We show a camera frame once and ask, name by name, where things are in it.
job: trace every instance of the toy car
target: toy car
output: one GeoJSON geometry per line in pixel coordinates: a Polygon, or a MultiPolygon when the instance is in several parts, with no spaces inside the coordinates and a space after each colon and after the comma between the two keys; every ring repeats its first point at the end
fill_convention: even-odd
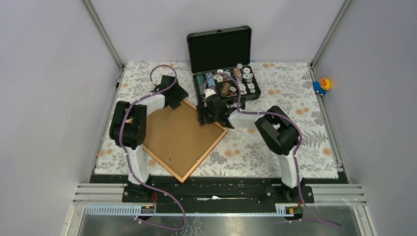
{"type": "Polygon", "coordinates": [[[324,96],[326,91],[330,89],[330,80],[322,78],[320,81],[313,82],[313,88],[320,96],[324,96]]]}

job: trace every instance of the table surface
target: table surface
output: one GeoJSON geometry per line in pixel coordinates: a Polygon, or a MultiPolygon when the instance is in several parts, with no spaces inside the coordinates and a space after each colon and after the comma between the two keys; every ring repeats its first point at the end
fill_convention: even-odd
{"type": "MultiPolygon", "coordinates": [[[[131,102],[148,94],[154,87],[149,80],[150,71],[160,64],[170,65],[177,71],[179,84],[189,94],[186,99],[196,105],[189,62],[129,62],[117,101],[131,102]]],[[[258,111],[273,105],[281,107],[303,133],[304,140],[297,152],[302,175],[307,178],[337,178],[323,115],[312,87],[307,63],[251,62],[250,66],[262,93],[257,100],[246,102],[246,109],[258,111]]],[[[173,75],[173,72],[162,67],[154,72],[152,79],[154,82],[160,81],[162,75],[173,75]]],[[[94,172],[126,175],[128,169],[122,149],[110,139],[109,129],[110,124],[97,154],[94,172]]],[[[145,159],[151,175],[171,175],[146,152],[145,159]]],[[[192,176],[281,177],[281,170],[276,154],[269,150],[259,132],[239,128],[229,130],[192,176]]]]}

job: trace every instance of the black foam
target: black foam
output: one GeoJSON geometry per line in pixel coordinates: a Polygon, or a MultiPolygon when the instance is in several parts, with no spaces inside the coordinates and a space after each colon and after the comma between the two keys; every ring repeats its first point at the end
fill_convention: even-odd
{"type": "Polygon", "coordinates": [[[249,64],[251,34],[249,26],[189,34],[191,71],[195,74],[249,64]]]}

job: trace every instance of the white wall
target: white wall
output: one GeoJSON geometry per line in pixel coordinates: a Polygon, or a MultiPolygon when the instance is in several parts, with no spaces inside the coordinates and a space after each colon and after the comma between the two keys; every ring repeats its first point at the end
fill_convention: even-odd
{"type": "Polygon", "coordinates": [[[251,59],[311,61],[343,0],[93,0],[121,59],[189,61],[189,33],[248,25],[251,59]]]}
{"type": "Polygon", "coordinates": [[[0,11],[0,234],[57,236],[118,69],[80,0],[2,0],[0,11]]]}
{"type": "Polygon", "coordinates": [[[324,99],[379,236],[416,235],[417,1],[354,1],[324,51],[324,99]]]}

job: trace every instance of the metal sheet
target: metal sheet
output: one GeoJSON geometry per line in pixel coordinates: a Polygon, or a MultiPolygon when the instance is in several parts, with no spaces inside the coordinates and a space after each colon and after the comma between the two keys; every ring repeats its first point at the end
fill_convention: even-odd
{"type": "MultiPolygon", "coordinates": [[[[356,217],[351,208],[321,206],[312,207],[319,216],[339,222],[344,226],[337,230],[322,223],[287,223],[283,217],[187,217],[188,225],[182,231],[172,232],[144,223],[138,224],[134,216],[100,216],[85,215],[81,236],[286,236],[286,235],[320,235],[320,236],[356,236],[361,235],[356,217]]],[[[311,218],[307,213],[305,219],[311,218]]],[[[149,221],[178,227],[181,217],[158,217],[149,221]]]]}

